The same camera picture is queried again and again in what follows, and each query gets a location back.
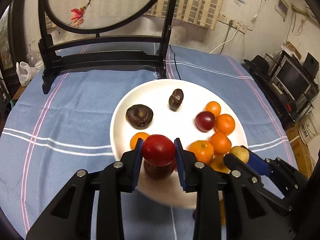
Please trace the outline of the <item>black speaker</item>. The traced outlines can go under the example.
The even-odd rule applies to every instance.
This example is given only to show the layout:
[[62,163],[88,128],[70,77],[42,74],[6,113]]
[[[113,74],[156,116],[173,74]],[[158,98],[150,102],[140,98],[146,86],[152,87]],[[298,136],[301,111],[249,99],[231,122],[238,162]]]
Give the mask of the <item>black speaker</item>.
[[303,63],[303,69],[311,76],[315,77],[319,70],[319,62],[308,53]]

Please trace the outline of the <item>blue striped tablecloth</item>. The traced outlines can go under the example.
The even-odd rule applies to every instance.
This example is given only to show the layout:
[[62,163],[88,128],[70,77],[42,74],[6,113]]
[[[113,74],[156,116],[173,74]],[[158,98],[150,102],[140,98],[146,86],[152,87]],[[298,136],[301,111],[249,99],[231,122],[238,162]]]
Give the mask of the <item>blue striped tablecloth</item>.
[[[167,71],[169,78],[223,99],[244,127],[251,151],[296,164],[271,105],[235,59],[173,46]],[[33,78],[1,133],[1,208],[22,237],[76,171],[100,171],[114,161],[110,123],[117,103],[156,78],[147,66],[70,72],[56,78],[49,94],[42,91],[42,75]]]

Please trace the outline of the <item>dark red plum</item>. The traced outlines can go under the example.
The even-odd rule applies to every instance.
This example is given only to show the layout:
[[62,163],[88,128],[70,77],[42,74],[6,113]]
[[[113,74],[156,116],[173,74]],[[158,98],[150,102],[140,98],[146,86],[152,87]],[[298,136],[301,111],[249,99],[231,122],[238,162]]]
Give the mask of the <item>dark red plum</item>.
[[209,111],[202,111],[195,117],[195,125],[202,132],[210,131],[215,124],[215,115]]

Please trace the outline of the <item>round embroidered screen stand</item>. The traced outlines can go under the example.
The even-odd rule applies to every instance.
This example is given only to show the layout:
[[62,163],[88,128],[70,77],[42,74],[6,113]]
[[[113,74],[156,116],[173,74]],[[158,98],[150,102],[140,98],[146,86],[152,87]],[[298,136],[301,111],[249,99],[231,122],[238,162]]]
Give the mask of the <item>round embroidered screen stand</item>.
[[[59,74],[70,70],[112,66],[154,67],[159,77],[167,76],[166,55],[177,0],[169,0],[162,33],[113,35],[148,12],[159,0],[38,0],[41,38],[39,50],[44,63],[42,90],[49,93]],[[157,51],[119,48],[60,56],[58,51],[101,43],[155,43]]]

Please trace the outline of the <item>white plastic bag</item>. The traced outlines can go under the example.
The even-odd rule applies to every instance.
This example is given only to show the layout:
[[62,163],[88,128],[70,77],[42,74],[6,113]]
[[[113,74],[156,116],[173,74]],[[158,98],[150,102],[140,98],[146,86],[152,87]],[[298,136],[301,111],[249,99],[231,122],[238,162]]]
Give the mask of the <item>white plastic bag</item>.
[[16,73],[22,87],[27,87],[38,72],[37,67],[31,67],[25,62],[16,63]]

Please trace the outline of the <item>small mandarin orange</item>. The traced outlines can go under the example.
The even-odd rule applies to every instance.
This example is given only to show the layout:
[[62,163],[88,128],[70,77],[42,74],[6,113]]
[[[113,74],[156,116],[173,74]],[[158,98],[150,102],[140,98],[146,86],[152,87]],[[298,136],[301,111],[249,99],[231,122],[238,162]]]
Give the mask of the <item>small mandarin orange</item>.
[[215,120],[214,129],[228,136],[235,130],[235,120],[229,114],[220,114]]

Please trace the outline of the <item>small orange left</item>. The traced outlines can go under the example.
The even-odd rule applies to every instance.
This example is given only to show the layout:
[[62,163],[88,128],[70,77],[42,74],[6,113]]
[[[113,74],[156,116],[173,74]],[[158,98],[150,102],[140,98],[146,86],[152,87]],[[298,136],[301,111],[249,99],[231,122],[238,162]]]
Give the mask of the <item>small orange left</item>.
[[145,132],[136,133],[130,140],[130,148],[131,148],[131,150],[135,149],[138,139],[142,139],[143,141],[145,141],[149,136],[150,135],[148,133],[145,133]]

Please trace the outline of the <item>wall power strip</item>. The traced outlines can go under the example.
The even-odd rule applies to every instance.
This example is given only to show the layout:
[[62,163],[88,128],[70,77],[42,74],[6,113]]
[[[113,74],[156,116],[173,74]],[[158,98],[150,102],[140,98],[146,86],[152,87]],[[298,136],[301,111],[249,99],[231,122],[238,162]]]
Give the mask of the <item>wall power strip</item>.
[[243,21],[236,21],[226,16],[223,13],[219,13],[218,19],[220,23],[230,25],[232,28],[238,30],[239,32],[245,34],[247,31],[247,25]]

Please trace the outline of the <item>mandarin in pile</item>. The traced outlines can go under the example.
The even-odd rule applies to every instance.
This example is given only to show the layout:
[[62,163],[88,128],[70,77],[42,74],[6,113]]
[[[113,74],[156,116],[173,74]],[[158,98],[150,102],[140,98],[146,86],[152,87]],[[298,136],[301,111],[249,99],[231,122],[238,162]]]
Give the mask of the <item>mandarin in pile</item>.
[[232,148],[232,143],[228,137],[222,132],[216,132],[211,137],[209,142],[214,148],[215,155],[224,155]]

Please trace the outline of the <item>woven bamboo wall hanging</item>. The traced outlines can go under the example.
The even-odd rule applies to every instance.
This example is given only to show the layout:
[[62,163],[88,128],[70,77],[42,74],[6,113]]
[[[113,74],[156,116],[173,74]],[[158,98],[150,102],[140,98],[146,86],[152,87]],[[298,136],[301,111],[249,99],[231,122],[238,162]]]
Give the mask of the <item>woven bamboo wall hanging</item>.
[[173,18],[215,29],[223,0],[176,0]]

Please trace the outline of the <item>old monitor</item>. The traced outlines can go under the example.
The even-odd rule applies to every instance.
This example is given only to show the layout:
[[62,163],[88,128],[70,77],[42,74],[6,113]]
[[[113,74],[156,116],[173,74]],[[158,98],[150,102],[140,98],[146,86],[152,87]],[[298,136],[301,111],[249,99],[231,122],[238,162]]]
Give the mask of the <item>old monitor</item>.
[[298,102],[311,88],[311,81],[302,73],[299,66],[289,59],[283,60],[272,76],[270,85],[280,94],[286,94]]

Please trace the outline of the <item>orange mandarin centre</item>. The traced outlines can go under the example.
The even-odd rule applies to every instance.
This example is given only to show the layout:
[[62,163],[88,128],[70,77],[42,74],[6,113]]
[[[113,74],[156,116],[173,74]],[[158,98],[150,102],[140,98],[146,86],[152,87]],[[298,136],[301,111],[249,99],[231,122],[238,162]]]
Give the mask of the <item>orange mandarin centre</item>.
[[214,156],[213,145],[206,140],[197,140],[192,142],[187,150],[193,152],[197,161],[203,162],[205,164],[210,164]]

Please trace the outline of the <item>small tan kiwi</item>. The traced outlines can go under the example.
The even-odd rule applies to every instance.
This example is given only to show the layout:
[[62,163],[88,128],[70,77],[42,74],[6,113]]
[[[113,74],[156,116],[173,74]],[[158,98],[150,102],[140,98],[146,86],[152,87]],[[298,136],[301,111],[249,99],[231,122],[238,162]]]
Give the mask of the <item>small tan kiwi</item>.
[[247,148],[242,146],[234,146],[229,151],[230,154],[233,154],[238,159],[240,159],[243,163],[248,163],[249,161],[249,151]]

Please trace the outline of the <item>white round plate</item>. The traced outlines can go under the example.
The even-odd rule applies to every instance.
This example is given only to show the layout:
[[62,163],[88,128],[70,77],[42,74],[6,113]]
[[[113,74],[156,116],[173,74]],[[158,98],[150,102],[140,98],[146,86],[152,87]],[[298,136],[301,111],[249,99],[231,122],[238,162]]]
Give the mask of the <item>white round plate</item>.
[[[183,101],[176,111],[169,107],[169,98],[175,89],[183,90]],[[183,148],[187,148],[197,140],[207,140],[214,131],[201,132],[195,126],[195,116],[204,109],[210,101],[220,104],[223,114],[229,114],[235,120],[235,130],[229,135],[233,146],[247,146],[244,128],[233,112],[219,96],[210,90],[182,80],[161,79],[153,80],[131,89],[118,102],[111,119],[110,141],[116,160],[120,160],[123,153],[130,151],[130,140],[138,133],[125,118],[129,107],[143,104],[153,111],[153,120],[144,129],[149,135],[161,134],[170,140],[179,138]],[[196,193],[186,193],[180,186],[178,173],[173,172],[168,178],[154,180],[141,169],[136,189],[151,200],[163,205],[194,209],[196,207]]]

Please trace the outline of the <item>red cherry tomato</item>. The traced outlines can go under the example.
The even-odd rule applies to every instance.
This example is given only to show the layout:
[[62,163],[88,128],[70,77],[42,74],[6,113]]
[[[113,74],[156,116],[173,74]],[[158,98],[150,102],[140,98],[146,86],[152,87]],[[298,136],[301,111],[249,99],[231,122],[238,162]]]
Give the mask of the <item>red cherry tomato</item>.
[[143,158],[151,165],[166,166],[175,158],[176,149],[173,142],[160,134],[147,137],[142,147]]

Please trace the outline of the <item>dark plum beside plate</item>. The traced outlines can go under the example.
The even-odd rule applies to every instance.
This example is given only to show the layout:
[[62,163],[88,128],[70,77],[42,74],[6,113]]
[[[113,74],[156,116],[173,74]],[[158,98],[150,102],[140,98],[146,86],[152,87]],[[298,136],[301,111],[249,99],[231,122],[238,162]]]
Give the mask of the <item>dark plum beside plate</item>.
[[174,163],[170,163],[165,166],[156,166],[148,163],[146,160],[144,160],[144,170],[146,174],[155,180],[165,179],[168,178],[174,171],[175,165]]

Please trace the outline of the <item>yellow-orange persimmon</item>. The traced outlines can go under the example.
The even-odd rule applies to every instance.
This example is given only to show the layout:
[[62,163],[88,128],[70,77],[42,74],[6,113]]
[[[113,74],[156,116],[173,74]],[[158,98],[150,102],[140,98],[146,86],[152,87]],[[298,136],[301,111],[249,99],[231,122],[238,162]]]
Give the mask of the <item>yellow-orange persimmon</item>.
[[210,162],[210,167],[217,172],[228,174],[230,169],[223,162],[224,155],[215,155]]

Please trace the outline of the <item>white plastic bucket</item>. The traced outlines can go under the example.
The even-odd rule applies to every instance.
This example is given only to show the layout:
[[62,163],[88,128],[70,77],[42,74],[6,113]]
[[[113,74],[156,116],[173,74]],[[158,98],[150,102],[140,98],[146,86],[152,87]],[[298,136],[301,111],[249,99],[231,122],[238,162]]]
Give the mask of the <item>white plastic bucket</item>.
[[319,124],[312,112],[309,112],[300,121],[298,125],[298,133],[305,145],[319,135]]

